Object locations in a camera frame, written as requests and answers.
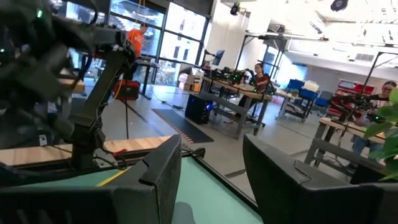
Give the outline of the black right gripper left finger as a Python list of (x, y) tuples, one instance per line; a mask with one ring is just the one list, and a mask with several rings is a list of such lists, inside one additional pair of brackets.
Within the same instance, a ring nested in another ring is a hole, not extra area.
[(1, 223), (171, 223), (180, 180), (175, 134), (99, 186), (1, 190)]

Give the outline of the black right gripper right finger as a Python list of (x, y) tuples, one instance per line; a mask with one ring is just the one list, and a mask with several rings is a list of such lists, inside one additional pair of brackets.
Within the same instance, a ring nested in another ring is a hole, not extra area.
[(252, 134), (243, 157), (264, 223), (397, 224), (397, 184), (349, 184)]

